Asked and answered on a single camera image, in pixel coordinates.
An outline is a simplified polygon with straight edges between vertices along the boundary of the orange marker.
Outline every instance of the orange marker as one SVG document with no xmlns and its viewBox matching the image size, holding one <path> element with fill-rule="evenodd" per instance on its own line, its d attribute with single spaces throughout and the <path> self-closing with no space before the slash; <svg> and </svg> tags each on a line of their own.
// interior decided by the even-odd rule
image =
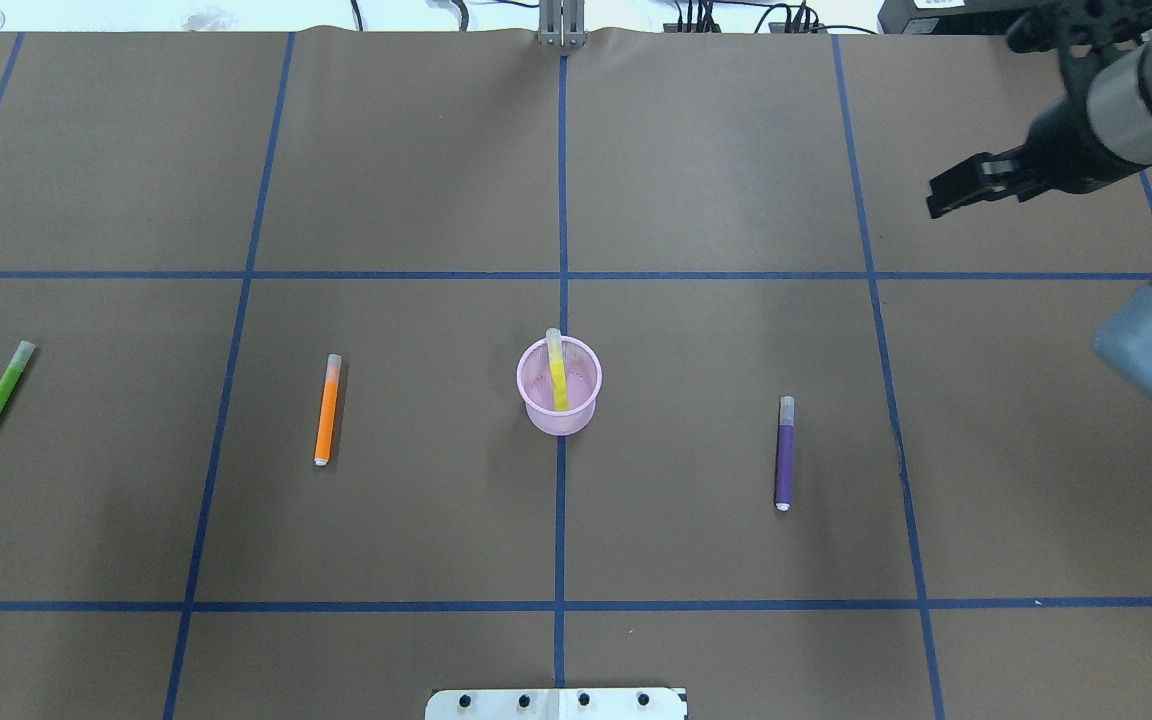
<svg viewBox="0 0 1152 720">
<path fill-rule="evenodd" d="M 319 439 L 314 444 L 314 464 L 319 468 L 332 458 L 332 430 L 335 427 L 335 402 L 340 389 L 340 356 L 328 355 L 328 377 L 323 382 L 323 407 L 319 410 Z"/>
</svg>

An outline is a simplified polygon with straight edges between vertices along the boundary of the metal bracket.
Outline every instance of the metal bracket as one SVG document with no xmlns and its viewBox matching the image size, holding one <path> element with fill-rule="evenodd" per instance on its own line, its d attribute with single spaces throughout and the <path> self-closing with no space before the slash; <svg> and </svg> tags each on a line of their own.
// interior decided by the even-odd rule
<svg viewBox="0 0 1152 720">
<path fill-rule="evenodd" d="M 682 688 L 532 688 L 440 691 L 425 720 L 687 720 Z"/>
<path fill-rule="evenodd" d="M 585 0 L 539 0 L 540 28 L 536 41 L 543 47 L 585 45 Z"/>
</svg>

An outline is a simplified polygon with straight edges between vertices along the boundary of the black device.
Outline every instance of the black device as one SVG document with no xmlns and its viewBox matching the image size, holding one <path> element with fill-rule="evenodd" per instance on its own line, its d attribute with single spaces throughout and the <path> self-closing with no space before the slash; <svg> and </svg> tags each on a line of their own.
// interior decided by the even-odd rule
<svg viewBox="0 0 1152 720">
<path fill-rule="evenodd" d="M 878 26 L 888 35 L 1005 35 L 1039 0 L 884 0 Z"/>
</svg>

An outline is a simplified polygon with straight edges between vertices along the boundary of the translucent cup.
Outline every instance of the translucent cup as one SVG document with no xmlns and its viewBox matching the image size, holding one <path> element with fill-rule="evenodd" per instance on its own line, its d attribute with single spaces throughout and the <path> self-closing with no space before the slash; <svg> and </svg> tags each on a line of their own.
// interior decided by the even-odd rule
<svg viewBox="0 0 1152 720">
<path fill-rule="evenodd" d="M 585 427 L 594 416 L 594 401 L 602 388 L 602 365 L 598 355 L 576 338 L 563 336 L 563 366 L 567 369 L 567 401 L 571 410 L 554 410 L 554 384 L 550 379 L 550 355 L 545 340 L 532 343 L 518 359 L 518 395 L 526 417 L 541 432 L 570 435 Z"/>
</svg>

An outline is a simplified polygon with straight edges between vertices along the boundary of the marker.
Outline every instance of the marker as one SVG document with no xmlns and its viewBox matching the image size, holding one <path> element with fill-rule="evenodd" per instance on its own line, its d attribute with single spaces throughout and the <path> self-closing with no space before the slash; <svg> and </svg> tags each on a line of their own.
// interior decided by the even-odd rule
<svg viewBox="0 0 1152 720">
<path fill-rule="evenodd" d="M 3 379 L 0 379 L 0 415 L 3 414 L 3 408 L 8 406 L 8 400 L 12 397 L 15 384 L 20 381 L 20 373 L 24 372 L 29 356 L 33 355 L 36 348 L 37 346 L 32 342 L 20 341 L 17 351 L 12 356 L 10 363 L 8 363 L 8 369 L 3 371 Z"/>
<path fill-rule="evenodd" d="M 545 348 L 550 353 L 550 379 L 554 386 L 554 411 L 571 410 L 567 401 L 567 365 L 563 363 L 563 333 L 558 328 L 545 331 Z"/>
<path fill-rule="evenodd" d="M 794 487 L 794 397 L 781 397 L 781 429 L 776 433 L 776 509 L 790 510 Z"/>
<path fill-rule="evenodd" d="M 332 430 L 335 427 L 339 389 L 340 356 L 328 355 L 328 377 L 323 381 L 323 406 L 319 409 L 319 439 L 314 442 L 314 464 L 319 468 L 332 458 Z"/>
</svg>

